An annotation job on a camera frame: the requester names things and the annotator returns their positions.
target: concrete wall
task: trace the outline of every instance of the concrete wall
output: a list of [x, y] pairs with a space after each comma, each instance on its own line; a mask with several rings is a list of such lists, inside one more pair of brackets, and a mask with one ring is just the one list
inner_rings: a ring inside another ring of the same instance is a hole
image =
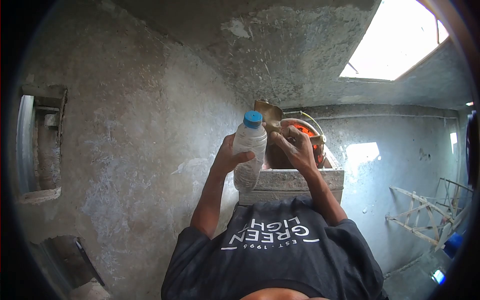
[[[115, 299], [157, 299], [223, 137], [248, 107], [190, 49], [99, 1], [58, 3], [22, 79], [69, 95], [62, 195], [19, 206], [28, 238], [81, 237]], [[229, 177], [220, 227], [237, 197]]]
[[413, 104], [458, 108], [467, 75], [450, 40], [395, 82], [339, 78], [377, 0], [115, 0], [149, 26], [190, 47], [247, 101], [282, 108]]
[[[452, 153], [450, 133], [458, 132], [457, 112], [391, 105], [334, 105], [305, 111], [322, 127], [327, 146], [345, 169], [341, 206], [357, 223], [382, 271], [392, 272], [428, 251], [428, 242], [385, 220], [386, 214], [403, 213], [410, 204], [408, 196], [391, 192], [389, 186], [434, 197], [440, 177], [456, 180], [459, 152]], [[349, 147], [363, 143], [376, 143], [380, 160], [373, 152], [349, 153]], [[440, 222], [441, 215], [433, 214]], [[428, 221], [423, 211], [418, 226], [427, 226]], [[433, 237], [432, 232], [425, 234]]]

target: concrete block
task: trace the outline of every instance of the concrete block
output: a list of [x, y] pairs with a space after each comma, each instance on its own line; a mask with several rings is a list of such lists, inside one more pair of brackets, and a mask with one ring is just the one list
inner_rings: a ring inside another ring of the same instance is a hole
[[45, 115], [44, 126], [58, 126], [59, 125], [59, 116], [58, 114], [48, 114]]

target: man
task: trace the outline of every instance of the man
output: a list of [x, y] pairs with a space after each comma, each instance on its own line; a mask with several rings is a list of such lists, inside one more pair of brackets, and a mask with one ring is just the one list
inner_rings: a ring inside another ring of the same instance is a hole
[[[270, 138], [305, 178], [312, 197], [237, 206], [214, 237], [226, 175], [252, 152], [232, 155], [225, 137], [190, 227], [178, 237], [162, 299], [376, 299], [383, 276], [352, 220], [328, 189], [307, 134], [289, 126]], [[292, 137], [294, 144], [285, 137]]]

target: skylight opening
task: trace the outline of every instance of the skylight opening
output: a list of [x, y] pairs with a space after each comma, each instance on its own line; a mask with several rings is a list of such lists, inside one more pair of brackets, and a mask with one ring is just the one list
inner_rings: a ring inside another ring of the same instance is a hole
[[395, 80], [447, 37], [416, 0], [383, 0], [340, 77]]

